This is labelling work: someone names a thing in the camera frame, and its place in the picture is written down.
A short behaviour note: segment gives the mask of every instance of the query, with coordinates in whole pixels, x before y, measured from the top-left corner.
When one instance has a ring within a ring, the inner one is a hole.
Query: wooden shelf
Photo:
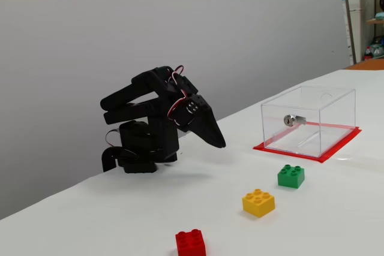
[[[384,24],[384,20],[371,19],[367,21],[367,24]]]

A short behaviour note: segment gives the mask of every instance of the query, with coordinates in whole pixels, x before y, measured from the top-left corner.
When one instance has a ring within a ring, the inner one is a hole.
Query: toy
[[[256,189],[253,193],[248,193],[242,199],[242,207],[244,211],[262,217],[275,209],[275,197],[268,192]]]
[[[280,186],[299,188],[304,181],[304,169],[300,166],[291,167],[287,164],[277,174],[277,182]]]
[[[202,232],[194,229],[191,232],[179,232],[176,235],[179,256],[206,256]]]

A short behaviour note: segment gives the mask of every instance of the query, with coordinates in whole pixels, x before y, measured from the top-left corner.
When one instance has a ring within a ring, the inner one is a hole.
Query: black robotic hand
[[[103,170],[118,164],[127,173],[156,171],[155,163],[174,162],[179,149],[177,128],[192,131],[207,143],[222,148],[225,140],[211,107],[198,95],[193,84],[180,74],[183,66],[149,70],[132,79],[132,84],[101,100],[107,112],[107,124],[121,124],[122,147],[110,147],[103,153]],[[138,97],[155,92],[158,97],[141,103],[131,103]],[[148,118],[148,123],[136,122]]]

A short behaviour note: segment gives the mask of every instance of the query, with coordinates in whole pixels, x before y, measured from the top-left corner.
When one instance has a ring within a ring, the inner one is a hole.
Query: clear acrylic box
[[[300,86],[262,104],[264,147],[321,157],[356,127],[356,91]]]

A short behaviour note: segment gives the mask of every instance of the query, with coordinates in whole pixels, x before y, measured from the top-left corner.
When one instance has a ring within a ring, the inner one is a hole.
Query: red wire
[[[178,82],[177,82],[176,79],[175,79],[175,74],[178,73],[178,74],[180,75],[183,71],[184,71],[184,66],[183,66],[183,65],[180,65],[180,66],[176,67],[176,69],[174,70],[174,72],[172,72],[172,74],[171,74],[171,76],[170,76],[170,78],[173,79],[173,81],[175,82],[175,84],[177,85],[178,88],[180,88],[180,87],[179,87],[179,85],[178,85]],[[181,101],[183,101],[183,100],[185,100],[185,99],[187,98],[187,93],[185,93],[185,91],[184,91],[183,89],[181,89],[181,88],[180,88],[180,90],[181,90],[181,92],[183,93],[184,97],[178,99],[178,100],[177,100],[175,103],[173,103],[173,105],[170,107],[170,109],[169,109],[169,111],[168,111],[168,113],[167,113],[167,117],[168,117],[169,119],[170,119],[169,116],[170,116],[171,113],[174,111],[174,109],[176,109],[177,105],[178,105]]]

